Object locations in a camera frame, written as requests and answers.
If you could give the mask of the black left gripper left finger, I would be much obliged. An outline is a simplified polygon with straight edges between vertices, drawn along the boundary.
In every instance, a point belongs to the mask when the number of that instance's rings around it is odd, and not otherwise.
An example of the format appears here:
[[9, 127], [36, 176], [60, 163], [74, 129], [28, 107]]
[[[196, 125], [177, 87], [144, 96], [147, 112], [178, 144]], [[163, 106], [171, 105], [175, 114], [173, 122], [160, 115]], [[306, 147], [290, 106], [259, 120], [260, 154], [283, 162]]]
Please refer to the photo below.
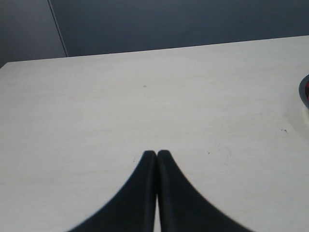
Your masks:
[[152, 232], [157, 194], [157, 156], [145, 151], [132, 175], [108, 203], [72, 232]]

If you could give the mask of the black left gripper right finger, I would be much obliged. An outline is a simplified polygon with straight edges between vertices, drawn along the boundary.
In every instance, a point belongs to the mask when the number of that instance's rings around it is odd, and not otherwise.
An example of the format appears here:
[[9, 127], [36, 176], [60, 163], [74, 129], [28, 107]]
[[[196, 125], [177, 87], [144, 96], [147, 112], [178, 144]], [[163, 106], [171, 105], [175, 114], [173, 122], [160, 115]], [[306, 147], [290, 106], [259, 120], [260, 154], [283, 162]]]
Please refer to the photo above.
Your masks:
[[168, 150], [157, 154], [158, 206], [163, 232], [247, 232], [208, 202], [187, 180]]

